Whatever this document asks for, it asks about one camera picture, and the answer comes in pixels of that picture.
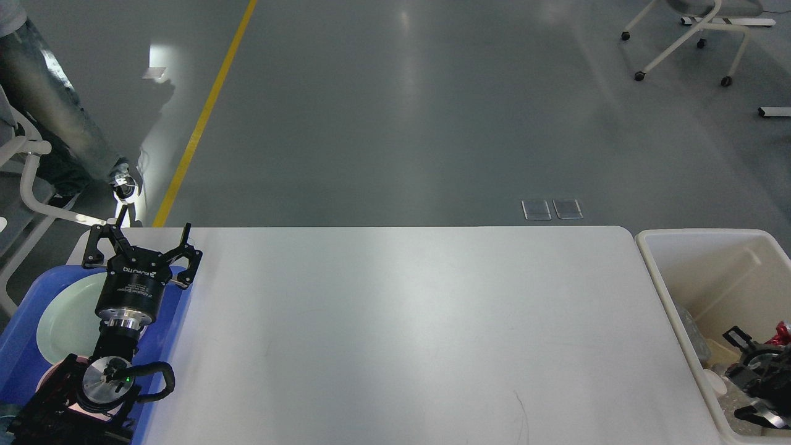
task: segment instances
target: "blue tray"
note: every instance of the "blue tray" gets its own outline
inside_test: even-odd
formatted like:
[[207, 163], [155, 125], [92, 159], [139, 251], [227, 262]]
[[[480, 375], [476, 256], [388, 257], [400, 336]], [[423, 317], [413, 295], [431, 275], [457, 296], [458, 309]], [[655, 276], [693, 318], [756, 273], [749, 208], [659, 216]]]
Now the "blue tray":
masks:
[[[175, 275], [184, 268], [174, 267], [172, 270]], [[36, 344], [36, 330], [41, 315], [63, 289], [86, 276], [101, 272], [104, 269], [59, 266], [46, 271], [33, 282], [19, 309], [0, 336], [0, 402], [23, 406], [30, 400], [41, 376], [51, 366]], [[172, 283], [165, 287], [157, 322], [148, 327], [146, 335], [140, 340], [140, 352], [134, 356], [133, 364], [168, 361], [187, 313], [190, 290], [191, 288], [182, 290]], [[156, 393], [164, 386], [159, 374], [138, 378], [136, 383], [142, 387], [142, 394]], [[129, 415], [134, 419], [133, 445], [142, 443], [152, 409], [153, 403], [134, 404]]]

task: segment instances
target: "white table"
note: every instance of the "white table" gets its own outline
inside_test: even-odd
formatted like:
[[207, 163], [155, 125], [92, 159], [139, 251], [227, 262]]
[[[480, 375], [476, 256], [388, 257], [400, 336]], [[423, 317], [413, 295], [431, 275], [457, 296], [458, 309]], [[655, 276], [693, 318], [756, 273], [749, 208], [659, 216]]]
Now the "white table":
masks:
[[[166, 250], [180, 229], [124, 233]], [[205, 255], [176, 392], [146, 443], [721, 443], [624, 229], [195, 228], [191, 241]]]

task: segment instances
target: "white bin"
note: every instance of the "white bin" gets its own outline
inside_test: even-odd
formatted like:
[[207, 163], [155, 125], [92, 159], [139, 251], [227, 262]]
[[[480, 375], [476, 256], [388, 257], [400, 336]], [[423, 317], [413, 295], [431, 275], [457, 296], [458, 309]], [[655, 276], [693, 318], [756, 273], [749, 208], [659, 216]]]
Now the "white bin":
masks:
[[738, 435], [706, 381], [673, 302], [692, 314], [705, 338], [738, 350], [722, 334], [738, 325], [755, 341], [774, 336], [791, 318], [791, 261], [777, 241], [761, 230], [646, 230], [637, 237], [654, 285], [679, 338], [709, 411], [727, 443], [785, 444], [789, 437]]

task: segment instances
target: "red object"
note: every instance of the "red object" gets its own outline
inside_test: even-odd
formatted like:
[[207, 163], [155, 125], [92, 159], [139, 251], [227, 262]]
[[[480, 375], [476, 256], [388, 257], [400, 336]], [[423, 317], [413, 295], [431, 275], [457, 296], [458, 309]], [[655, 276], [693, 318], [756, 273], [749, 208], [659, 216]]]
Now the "red object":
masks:
[[778, 331], [778, 335], [772, 337], [769, 341], [765, 344], [774, 344], [776, 346], [786, 346], [787, 344], [791, 343], [791, 326], [787, 321], [781, 321], [778, 323], [778, 327], [776, 328]]

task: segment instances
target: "white plate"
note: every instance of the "white plate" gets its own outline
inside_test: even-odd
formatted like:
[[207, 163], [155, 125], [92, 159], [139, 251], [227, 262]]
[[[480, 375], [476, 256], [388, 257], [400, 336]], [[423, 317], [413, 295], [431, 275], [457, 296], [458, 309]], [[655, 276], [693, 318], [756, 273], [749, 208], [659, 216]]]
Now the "white plate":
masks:
[[93, 354], [101, 321], [93, 311], [106, 276], [106, 272], [86, 276], [63, 289], [41, 315], [36, 343], [49, 363], [55, 364], [69, 354]]

